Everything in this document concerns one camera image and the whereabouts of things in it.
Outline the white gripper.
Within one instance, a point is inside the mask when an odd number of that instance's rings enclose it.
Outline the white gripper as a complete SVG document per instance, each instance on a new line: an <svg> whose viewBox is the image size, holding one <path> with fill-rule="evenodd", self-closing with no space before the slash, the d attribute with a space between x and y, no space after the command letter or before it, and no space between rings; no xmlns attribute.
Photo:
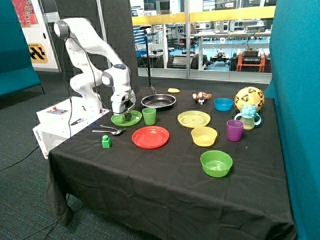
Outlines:
<svg viewBox="0 0 320 240"><path fill-rule="evenodd" d="M132 110L135 109L136 95L133 90L129 91L115 91L111 96L112 112L115 115L122 115L122 119L125 120L126 116L130 118L132 116Z"/></svg>

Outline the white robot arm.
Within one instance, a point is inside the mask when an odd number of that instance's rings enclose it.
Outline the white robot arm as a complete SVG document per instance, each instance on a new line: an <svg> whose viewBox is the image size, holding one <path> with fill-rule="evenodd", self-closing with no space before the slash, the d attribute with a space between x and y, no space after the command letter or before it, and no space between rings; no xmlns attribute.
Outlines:
<svg viewBox="0 0 320 240"><path fill-rule="evenodd" d="M91 115L102 112L101 99L94 88L104 84L112 88L112 112L128 120L135 107L136 96L130 84L130 69L113 48L98 36L86 18L58 20L54 23L54 32L65 40L72 65L82 71L71 78L70 85L84 99L85 110ZM101 71L93 65L88 54L104 56L112 66Z"/></svg>

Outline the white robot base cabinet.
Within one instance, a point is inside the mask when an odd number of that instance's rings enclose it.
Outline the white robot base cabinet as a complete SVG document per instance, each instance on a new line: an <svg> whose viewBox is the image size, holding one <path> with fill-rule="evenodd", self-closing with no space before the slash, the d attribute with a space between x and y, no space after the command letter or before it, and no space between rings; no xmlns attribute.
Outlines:
<svg viewBox="0 0 320 240"><path fill-rule="evenodd" d="M39 124L32 130L43 157L108 112L107 109L96 113L85 107L85 100L72 96L36 113Z"/></svg>

